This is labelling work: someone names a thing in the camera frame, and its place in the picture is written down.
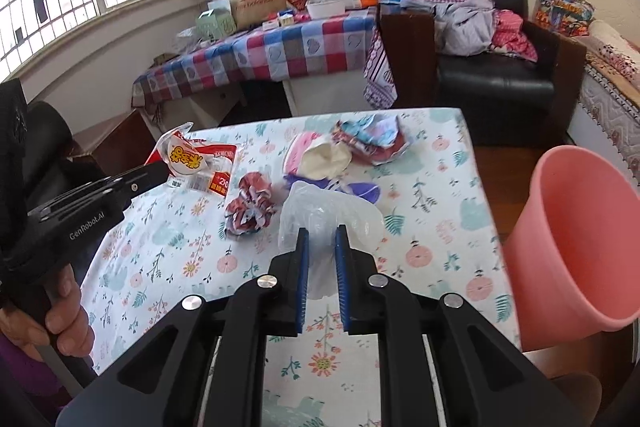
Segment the left hand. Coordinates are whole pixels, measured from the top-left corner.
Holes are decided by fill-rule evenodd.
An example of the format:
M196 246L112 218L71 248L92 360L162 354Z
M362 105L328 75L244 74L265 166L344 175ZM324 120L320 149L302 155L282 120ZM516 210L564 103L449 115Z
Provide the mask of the left hand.
M90 355L94 332L88 314L80 304L81 291L71 265L58 272L58 299L46 316L46 326L14 306L1 309L1 334L29 358L42 362L37 348L47 346L57 335L62 355L85 358Z

